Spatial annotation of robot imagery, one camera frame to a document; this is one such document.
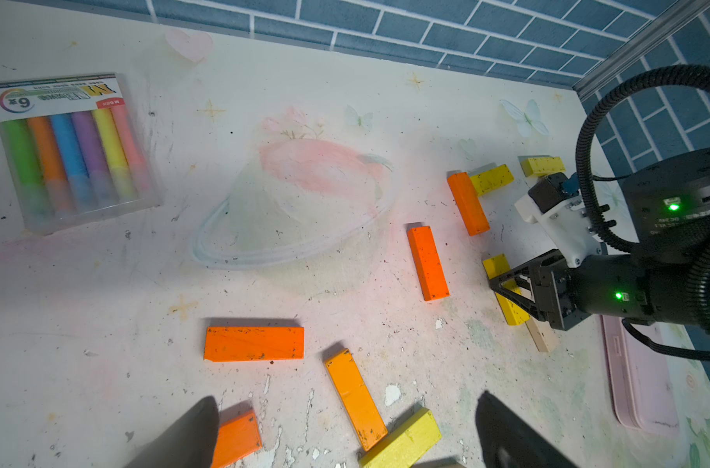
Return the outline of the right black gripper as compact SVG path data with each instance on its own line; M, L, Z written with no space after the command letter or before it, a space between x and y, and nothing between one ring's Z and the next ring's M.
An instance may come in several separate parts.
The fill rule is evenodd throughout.
M508 290L524 298L533 296L538 317L556 331L569 331L590 317L575 304L571 273L565 257L558 250L551 250L516 267L511 267L506 257L488 259L491 290ZM505 321L531 319L522 307L500 294L495 296Z

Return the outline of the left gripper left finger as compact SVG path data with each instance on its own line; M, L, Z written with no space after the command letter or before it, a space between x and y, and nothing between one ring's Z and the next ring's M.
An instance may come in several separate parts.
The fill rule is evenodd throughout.
M214 397L197 402L127 467L211 467L220 430Z

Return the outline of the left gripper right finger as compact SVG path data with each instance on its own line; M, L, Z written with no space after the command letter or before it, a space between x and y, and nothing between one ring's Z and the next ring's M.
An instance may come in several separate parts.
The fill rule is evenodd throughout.
M478 400L475 423L487 467L575 467L489 391Z

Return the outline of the natural wood block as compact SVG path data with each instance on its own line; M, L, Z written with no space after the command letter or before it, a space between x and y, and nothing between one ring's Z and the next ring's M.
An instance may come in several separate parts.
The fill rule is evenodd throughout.
M525 325L538 351L550 353L559 345L559 339L554 329L547 322L540 322L531 318L526 321Z

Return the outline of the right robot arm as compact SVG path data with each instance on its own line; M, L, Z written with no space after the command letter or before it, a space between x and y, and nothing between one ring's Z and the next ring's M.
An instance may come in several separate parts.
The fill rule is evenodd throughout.
M677 64L638 74L607 93L586 117L575 146L575 175L552 175L528 194L544 216L581 200L577 222L550 229L553 250L491 278L491 290L553 329L593 315L616 317L656 353L710 362L710 147L622 178L636 241L605 217L591 164L608 115L647 89L687 87L710 95L710 66Z

